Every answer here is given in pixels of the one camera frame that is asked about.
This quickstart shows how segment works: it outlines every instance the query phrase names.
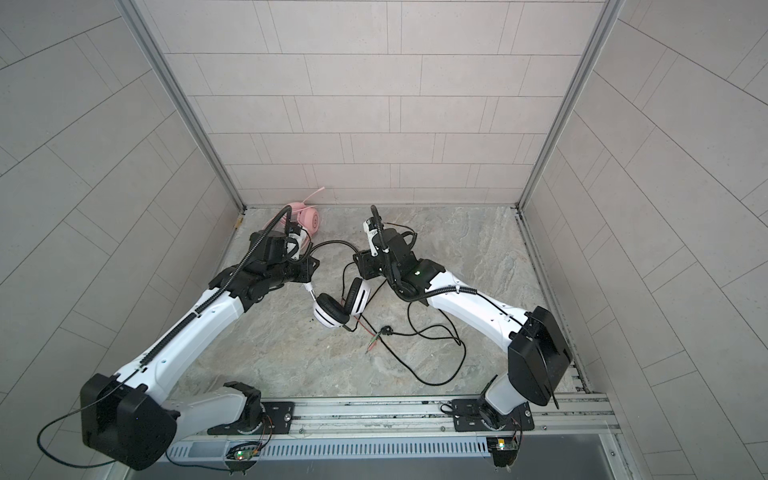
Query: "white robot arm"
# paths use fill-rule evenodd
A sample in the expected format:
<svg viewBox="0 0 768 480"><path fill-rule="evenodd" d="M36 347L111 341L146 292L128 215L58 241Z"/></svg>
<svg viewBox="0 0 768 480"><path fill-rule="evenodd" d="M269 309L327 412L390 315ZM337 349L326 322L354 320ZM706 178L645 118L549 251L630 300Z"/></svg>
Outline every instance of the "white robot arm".
<svg viewBox="0 0 768 480"><path fill-rule="evenodd" d="M384 276L402 300L421 301L451 313L508 352L509 373L498 376L479 399L491 429L505 425L526 401L546 405L571 362L554 317L537 307L531 313L486 296L431 260L417 260L394 229L384 230L375 207L365 222L370 250L354 260L363 279ZM152 465L173 443L217 425L248 434L263 421L259 390L239 382L183 401L167 397L187 367L214 338L254 303L287 282L310 284L319 262L304 254L300 226L287 221L284 233L271 226L251 236L251 248L237 266L217 275L195 306L157 342L113 376L94 375L81 390L85 445L133 469Z"/></svg>

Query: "gray stone surface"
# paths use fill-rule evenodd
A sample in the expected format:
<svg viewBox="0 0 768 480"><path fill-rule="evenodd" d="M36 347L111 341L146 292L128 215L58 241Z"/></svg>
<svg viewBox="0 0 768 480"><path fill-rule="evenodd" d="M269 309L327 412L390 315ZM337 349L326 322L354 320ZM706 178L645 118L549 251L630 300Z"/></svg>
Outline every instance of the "gray stone surface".
<svg viewBox="0 0 768 480"><path fill-rule="evenodd" d="M532 310L545 306L528 252L509 207L382 207L384 221L412 227L419 233L414 248L420 258L443 264L465 282L512 305ZM274 209L249 209L227 253L225 264L245 254L248 236L264 227ZM362 222L367 208L322 208L315 243L348 240L366 248ZM313 278L315 291L339 298L341 270L352 261L343 245L317 250L320 268ZM346 282L356 269L347 270ZM372 282L379 285L383 279ZM408 332L407 304L383 287L366 308L366 318L377 329L391 325ZM283 396L397 396L472 394L495 374L506 370L506 352L460 320L453 319L467 345L461 372L444 386L424 386L398 364L382 345L369 353L371 336L327 329L312 319L310 295L291 283L270 293L237 322L225 329L184 373L175 398L206 392L222 382L239 380L261 389L265 397ZM417 328L445 323L442 315L421 303L411 307ZM445 381L462 359L462 348L451 340L388 337L387 343L425 380ZM558 391L568 390L561 383Z"/></svg>

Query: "tile wall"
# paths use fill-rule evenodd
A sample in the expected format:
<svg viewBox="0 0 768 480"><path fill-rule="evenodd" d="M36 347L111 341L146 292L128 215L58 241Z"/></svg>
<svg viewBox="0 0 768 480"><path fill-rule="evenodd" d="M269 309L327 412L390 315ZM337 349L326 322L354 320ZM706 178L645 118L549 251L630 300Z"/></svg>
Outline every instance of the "tile wall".
<svg viewBox="0 0 768 480"><path fill-rule="evenodd" d="M601 2L137 0L247 204L510 204Z"/></svg>
<svg viewBox="0 0 768 480"><path fill-rule="evenodd" d="M627 0L525 207L645 478L768 478L766 31Z"/></svg>
<svg viewBox="0 0 768 480"><path fill-rule="evenodd" d="M111 0L0 2L0 478L98 473L38 430L191 307L236 218ZM104 461L79 432L42 440Z"/></svg>

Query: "cable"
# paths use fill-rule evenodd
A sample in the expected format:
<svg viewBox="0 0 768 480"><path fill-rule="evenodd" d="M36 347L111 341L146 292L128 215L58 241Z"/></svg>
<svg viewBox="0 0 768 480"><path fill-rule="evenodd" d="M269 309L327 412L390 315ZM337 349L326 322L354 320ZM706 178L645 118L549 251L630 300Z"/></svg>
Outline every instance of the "cable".
<svg viewBox="0 0 768 480"><path fill-rule="evenodd" d="M114 387L112 390L110 390L109 392L107 392L107 394L106 394L106 395L104 395L104 396L102 396L102 397L100 397L100 398L98 398L98 399L94 400L93 402L91 402L91 403L87 404L87 405L86 405L86 406L84 406L84 407L81 407L80 409L77 409L77 410L75 410L75 411L73 411L73 412L69 412L67 415L62 415L62 416L58 417L56 420L52 420L52 421L48 422L48 423L47 423L47 424L46 424L46 425L45 425L43 428L41 428L41 429L40 429L40 432L38 432L38 438L37 438L37 440L38 440L38 448L40 449L40 451L41 451L41 452L43 452L43 453L45 453L45 456L47 456L48 458L50 458L50 459L51 459L51 460L53 460L54 462L56 462L56 463L60 463L60 464L62 464L62 465L66 465L66 466L68 466L68 467L72 467L72 468L97 468L97 467L103 467L104 465L110 465L111 463L115 463L115 462L116 462L116 460L112 460L112 461L110 461L110 462L98 463L98 464L95 464L95 465L75 465L75 464L72 464L72 463L69 463L69 462L65 462L64 460L60 460L60 459L58 459L58 458L54 457L54 456L53 456L53 455L52 455L52 454L51 454L51 453L50 453L48 450L46 450L46 449L45 449L45 447L43 447L42 443L40 442L40 437L42 437L42 435L43 435L43 432L44 432L44 431L45 431L45 430L46 430L46 429L47 429L49 426L53 425L54 423L56 423L56 422L59 422L59 421L61 421L61 420L63 420L63 419L66 419L67 417L70 417L70 416L74 415L75 413L79 413L79 412L82 412L82 411L83 411L83 410L85 410L85 409L89 409L89 408L91 408L92 406L94 406L94 405L96 405L97 403L99 403L101 400L104 400L104 399L106 399L108 396L112 395L112 393L114 393L115 391L117 391L117 389L119 389L120 387L122 387L123 385L125 385L125 383L126 383L128 380L130 380L130 379L131 379L131 378L132 378L134 375L136 375L137 373L138 373L138 369L137 369L137 370L135 370L133 373L131 373L131 374L128 376L128 378L126 378L125 380L123 380L122 382L120 382L120 384L119 384L118 386Z"/></svg>

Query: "headphone ear cup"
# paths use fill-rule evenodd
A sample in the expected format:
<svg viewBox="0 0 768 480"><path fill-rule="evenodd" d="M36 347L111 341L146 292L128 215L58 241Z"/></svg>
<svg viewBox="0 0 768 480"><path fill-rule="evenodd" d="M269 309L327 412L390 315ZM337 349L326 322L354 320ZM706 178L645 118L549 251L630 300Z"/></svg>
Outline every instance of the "headphone ear cup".
<svg viewBox="0 0 768 480"><path fill-rule="evenodd" d="M349 293L344 301L344 311L349 315L357 316L366 309L370 298L371 284L358 276L349 287Z"/></svg>
<svg viewBox="0 0 768 480"><path fill-rule="evenodd" d="M337 328L349 322L349 315L335 298L328 293L321 293L313 306L318 322L329 328Z"/></svg>

